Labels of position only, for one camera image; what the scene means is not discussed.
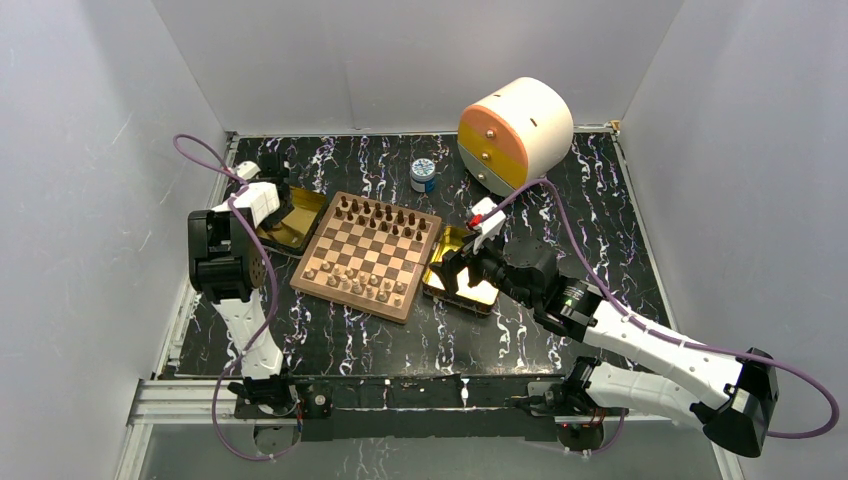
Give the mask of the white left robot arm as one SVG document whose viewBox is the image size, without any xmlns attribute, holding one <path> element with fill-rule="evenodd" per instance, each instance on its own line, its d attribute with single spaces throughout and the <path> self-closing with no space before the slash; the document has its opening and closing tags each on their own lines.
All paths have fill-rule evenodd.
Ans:
<svg viewBox="0 0 848 480">
<path fill-rule="evenodd" d="M 282 369 L 282 352 L 266 324 L 260 299 L 267 253 L 258 241 L 264 224 L 291 211 L 289 162 L 280 154 L 263 154 L 236 168 L 251 183 L 212 209 L 188 215 L 189 279 L 224 319 L 241 358 L 241 375 L 268 380 Z"/>
</svg>

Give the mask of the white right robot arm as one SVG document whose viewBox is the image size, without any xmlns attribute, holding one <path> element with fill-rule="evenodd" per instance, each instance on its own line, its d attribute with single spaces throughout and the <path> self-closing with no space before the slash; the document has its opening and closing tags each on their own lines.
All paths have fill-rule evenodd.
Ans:
<svg viewBox="0 0 848 480">
<path fill-rule="evenodd" d="M 562 273 L 553 251 L 536 240 L 506 244 L 469 235 L 429 268 L 449 294 L 467 273 L 469 285 L 489 283 L 528 308 L 545 330 L 640 367 L 631 371 L 581 356 L 561 384 L 530 384 L 513 406 L 552 416 L 636 410 L 698 428 L 737 455 L 761 455 L 778 396 L 767 353 L 706 352 L 653 321 L 622 314 L 598 287 Z"/>
</svg>

